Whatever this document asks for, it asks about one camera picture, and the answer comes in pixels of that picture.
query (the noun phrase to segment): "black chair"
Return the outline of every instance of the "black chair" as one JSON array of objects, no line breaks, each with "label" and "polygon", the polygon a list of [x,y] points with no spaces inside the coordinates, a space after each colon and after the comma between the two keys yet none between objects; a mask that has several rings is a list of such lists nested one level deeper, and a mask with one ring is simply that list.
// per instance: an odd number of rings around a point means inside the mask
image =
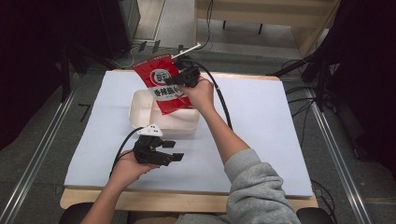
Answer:
[{"label": "black chair", "polygon": [[[64,211],[59,224],[79,224],[90,211],[92,205],[93,203],[77,203],[68,207]],[[301,208],[296,214],[302,224],[333,224],[329,214],[321,208]]]}]

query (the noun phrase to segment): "person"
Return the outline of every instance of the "person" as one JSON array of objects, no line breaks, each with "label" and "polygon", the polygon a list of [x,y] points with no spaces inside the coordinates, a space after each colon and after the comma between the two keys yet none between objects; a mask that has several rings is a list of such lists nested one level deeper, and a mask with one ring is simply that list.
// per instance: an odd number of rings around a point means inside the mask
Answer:
[{"label": "person", "polygon": [[[283,179],[222,119],[214,106],[214,85],[199,77],[194,88],[179,86],[205,119],[232,186],[226,215],[183,214],[182,223],[300,223],[282,190]],[[120,194],[139,176],[159,168],[139,164],[134,153],[121,154],[113,175],[81,223],[111,223]]]}]

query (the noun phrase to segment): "chip bag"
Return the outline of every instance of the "chip bag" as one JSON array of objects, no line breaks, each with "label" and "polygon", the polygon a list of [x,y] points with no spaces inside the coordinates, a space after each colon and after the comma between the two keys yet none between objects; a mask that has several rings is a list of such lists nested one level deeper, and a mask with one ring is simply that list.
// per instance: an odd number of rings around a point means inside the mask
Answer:
[{"label": "chip bag", "polygon": [[170,114],[180,108],[192,107],[190,99],[183,96],[177,85],[167,86],[165,80],[178,75],[170,54],[164,54],[132,65],[148,87],[163,115]]}]

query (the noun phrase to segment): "white board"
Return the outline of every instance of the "white board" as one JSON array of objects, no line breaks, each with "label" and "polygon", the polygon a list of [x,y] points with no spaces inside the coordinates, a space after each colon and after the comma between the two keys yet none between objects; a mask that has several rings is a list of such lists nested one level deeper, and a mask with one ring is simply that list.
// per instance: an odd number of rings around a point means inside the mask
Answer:
[{"label": "white board", "polygon": [[[281,81],[215,77],[228,106],[234,131],[268,161],[284,178],[287,196],[312,196],[311,184],[293,126]],[[103,187],[124,138],[133,129],[129,121],[135,91],[146,88],[135,72],[108,71],[92,108],[84,134],[70,162],[67,187]],[[216,109],[223,109],[215,94]],[[124,149],[133,147],[134,135]],[[205,120],[200,118],[194,134],[179,137],[165,153],[184,153],[143,175],[130,189],[229,192],[231,183]]]}]

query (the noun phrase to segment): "plastic box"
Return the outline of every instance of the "plastic box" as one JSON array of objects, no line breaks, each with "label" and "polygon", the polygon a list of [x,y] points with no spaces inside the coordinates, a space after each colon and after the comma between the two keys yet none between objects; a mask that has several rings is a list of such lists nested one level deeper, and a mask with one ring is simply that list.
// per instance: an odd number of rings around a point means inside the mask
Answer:
[{"label": "plastic box", "polygon": [[134,128],[157,124],[163,136],[190,135],[195,133],[200,114],[196,109],[179,109],[163,115],[157,102],[148,90],[134,92],[129,111],[129,120]]}]

